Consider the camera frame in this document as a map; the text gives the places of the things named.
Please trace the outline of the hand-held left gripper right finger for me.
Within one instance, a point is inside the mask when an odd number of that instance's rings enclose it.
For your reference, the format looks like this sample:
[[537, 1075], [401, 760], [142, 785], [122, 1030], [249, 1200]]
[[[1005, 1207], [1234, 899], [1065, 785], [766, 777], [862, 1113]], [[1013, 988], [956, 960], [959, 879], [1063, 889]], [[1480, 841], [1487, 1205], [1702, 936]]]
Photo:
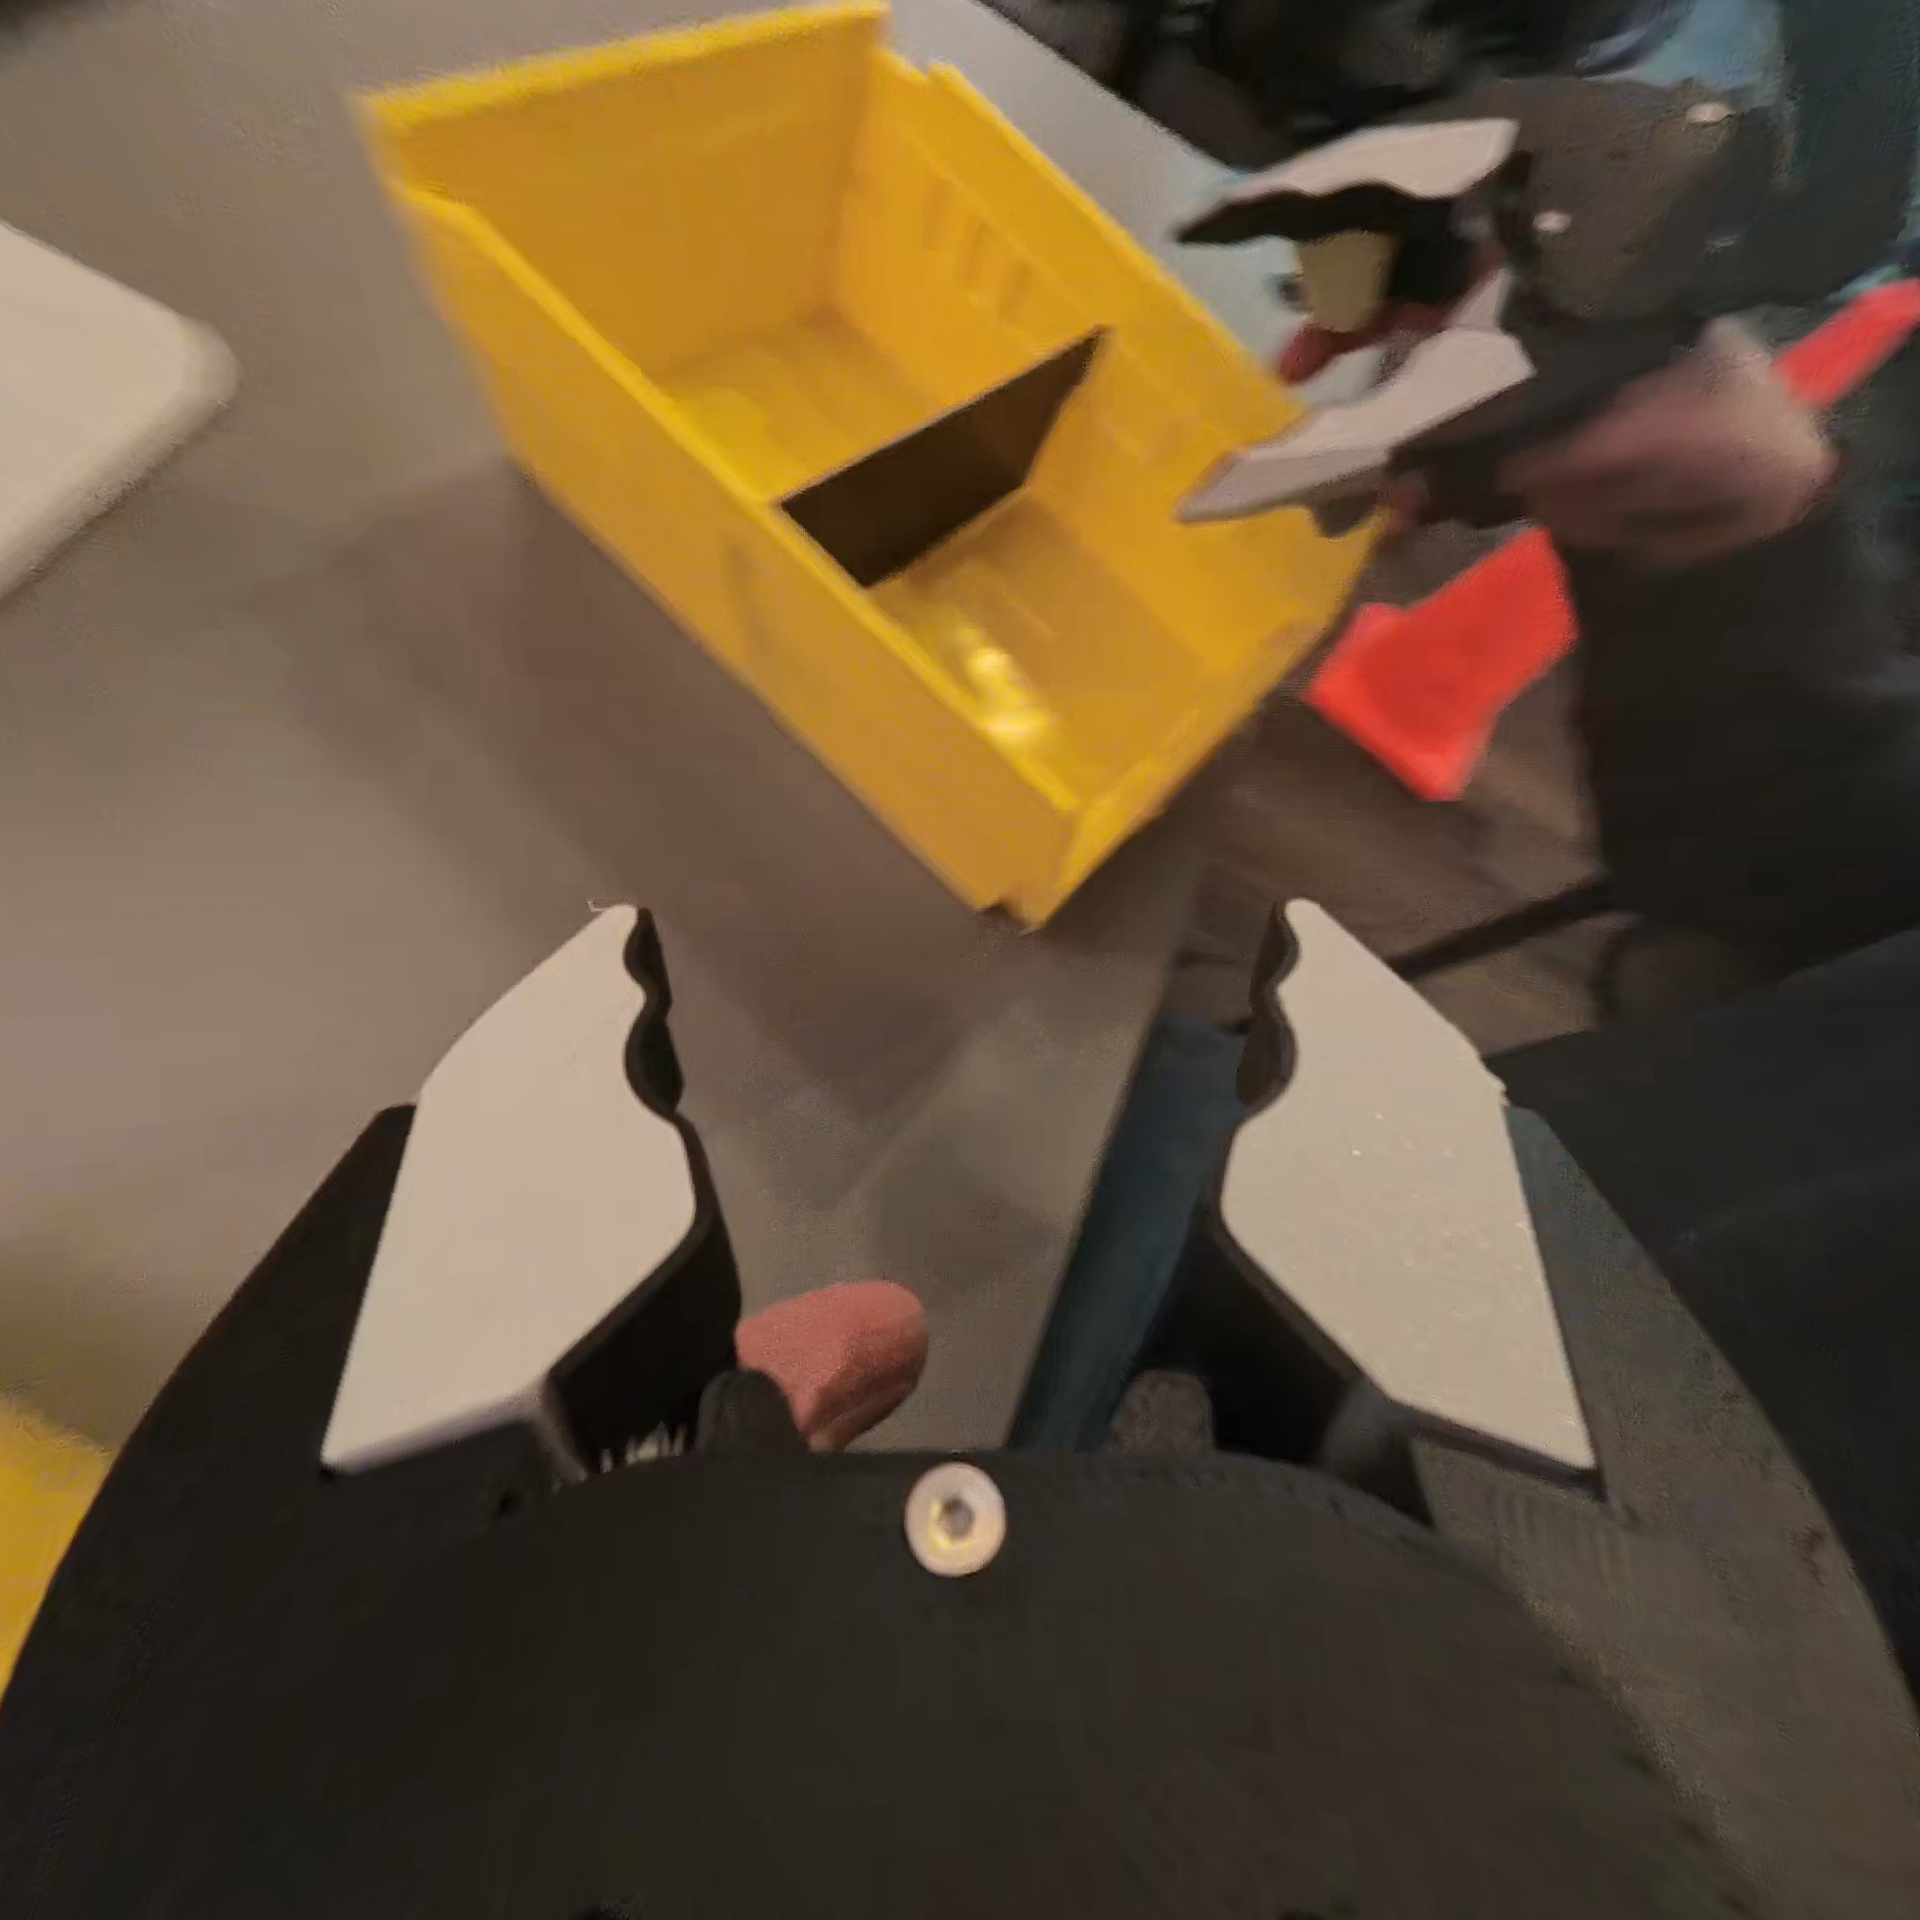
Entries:
[[1320, 905], [1268, 921], [1194, 1329], [1254, 1451], [1392, 1478], [1438, 1443], [1543, 1478], [1598, 1448], [1477, 1047]]

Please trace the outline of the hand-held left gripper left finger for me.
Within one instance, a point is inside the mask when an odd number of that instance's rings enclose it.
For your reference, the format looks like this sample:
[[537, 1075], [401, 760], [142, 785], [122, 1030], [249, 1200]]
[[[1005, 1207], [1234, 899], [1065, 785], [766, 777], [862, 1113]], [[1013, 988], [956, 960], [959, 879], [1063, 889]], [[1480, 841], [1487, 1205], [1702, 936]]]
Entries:
[[319, 1463], [529, 1436], [580, 1481], [682, 1451], [740, 1281], [680, 1110], [656, 921], [596, 911], [423, 1081]]

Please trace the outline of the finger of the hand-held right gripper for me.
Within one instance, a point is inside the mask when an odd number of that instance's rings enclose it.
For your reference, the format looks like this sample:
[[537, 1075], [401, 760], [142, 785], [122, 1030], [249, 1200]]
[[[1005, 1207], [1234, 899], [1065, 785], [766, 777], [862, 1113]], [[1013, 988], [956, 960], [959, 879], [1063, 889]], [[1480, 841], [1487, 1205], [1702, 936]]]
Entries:
[[1262, 237], [1289, 245], [1338, 232], [1413, 232], [1494, 177], [1519, 142], [1510, 117], [1362, 127], [1236, 181], [1174, 229], [1184, 247], [1223, 248]]
[[1368, 497], [1415, 440], [1532, 376], [1528, 352], [1501, 326], [1444, 326], [1367, 393], [1311, 411], [1289, 432], [1226, 456], [1173, 515], [1178, 523], [1246, 520]]

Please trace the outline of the yellow plastic bin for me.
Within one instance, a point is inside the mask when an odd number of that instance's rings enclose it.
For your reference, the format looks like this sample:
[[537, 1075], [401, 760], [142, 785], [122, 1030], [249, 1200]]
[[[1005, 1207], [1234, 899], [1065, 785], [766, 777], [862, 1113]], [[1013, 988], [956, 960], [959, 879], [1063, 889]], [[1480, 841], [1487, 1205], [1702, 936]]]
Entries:
[[[518, 467], [968, 907], [1046, 923], [1350, 599], [1368, 534], [1174, 519], [1302, 406], [884, 4], [361, 113]], [[780, 515], [1095, 326], [1025, 484], [893, 580]]]
[[111, 1451], [2, 1396], [2, 1687], [109, 1469]]

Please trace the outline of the person's right hand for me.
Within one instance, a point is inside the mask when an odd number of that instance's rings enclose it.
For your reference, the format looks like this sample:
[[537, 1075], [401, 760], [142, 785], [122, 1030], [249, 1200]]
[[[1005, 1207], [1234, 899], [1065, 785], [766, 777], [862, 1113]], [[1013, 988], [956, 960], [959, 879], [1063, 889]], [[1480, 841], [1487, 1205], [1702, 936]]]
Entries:
[[1500, 484], [1567, 556], [1682, 569], [1790, 533], [1839, 469], [1762, 342], [1717, 319], [1596, 419], [1506, 459]]

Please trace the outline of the person's left hand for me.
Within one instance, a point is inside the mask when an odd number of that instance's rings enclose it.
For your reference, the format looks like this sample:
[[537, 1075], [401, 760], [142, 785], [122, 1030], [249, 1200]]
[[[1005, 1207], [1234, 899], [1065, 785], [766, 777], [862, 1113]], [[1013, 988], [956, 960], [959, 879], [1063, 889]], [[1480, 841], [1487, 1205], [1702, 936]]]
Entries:
[[847, 1448], [916, 1392], [928, 1364], [920, 1299], [890, 1279], [816, 1286], [746, 1315], [736, 1361], [783, 1395], [816, 1453]]

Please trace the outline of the person's blue jeans leg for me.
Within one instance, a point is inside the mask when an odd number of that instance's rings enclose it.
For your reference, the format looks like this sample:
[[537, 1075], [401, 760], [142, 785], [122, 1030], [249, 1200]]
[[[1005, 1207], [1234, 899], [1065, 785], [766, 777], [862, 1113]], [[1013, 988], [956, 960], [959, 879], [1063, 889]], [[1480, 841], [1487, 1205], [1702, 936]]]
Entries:
[[1010, 1448], [1093, 1448], [1103, 1438], [1240, 1117], [1240, 1047], [1240, 1023], [1181, 1012], [1152, 1023], [1046, 1309]]

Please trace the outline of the person's dark sweater torso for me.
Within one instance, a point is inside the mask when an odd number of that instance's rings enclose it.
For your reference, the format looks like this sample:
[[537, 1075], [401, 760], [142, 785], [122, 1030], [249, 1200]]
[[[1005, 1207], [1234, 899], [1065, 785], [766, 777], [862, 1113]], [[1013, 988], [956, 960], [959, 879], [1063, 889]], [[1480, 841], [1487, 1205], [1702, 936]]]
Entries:
[[1785, 1443], [1918, 1692], [1918, 933], [1497, 1053]]

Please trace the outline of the bin divider plate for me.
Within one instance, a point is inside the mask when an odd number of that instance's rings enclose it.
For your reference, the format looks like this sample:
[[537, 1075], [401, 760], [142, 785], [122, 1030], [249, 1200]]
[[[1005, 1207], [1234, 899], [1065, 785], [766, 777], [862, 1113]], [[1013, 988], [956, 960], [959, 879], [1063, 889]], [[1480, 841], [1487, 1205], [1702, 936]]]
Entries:
[[780, 501], [852, 585], [911, 569], [1014, 496], [1108, 339], [1103, 326]]

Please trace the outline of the white monitor stand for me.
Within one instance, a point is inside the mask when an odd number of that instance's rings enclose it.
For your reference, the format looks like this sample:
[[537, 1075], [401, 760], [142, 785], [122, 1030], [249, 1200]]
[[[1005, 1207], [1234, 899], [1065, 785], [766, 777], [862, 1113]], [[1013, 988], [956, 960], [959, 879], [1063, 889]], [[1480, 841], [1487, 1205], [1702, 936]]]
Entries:
[[234, 398], [205, 324], [2, 225], [2, 595]]

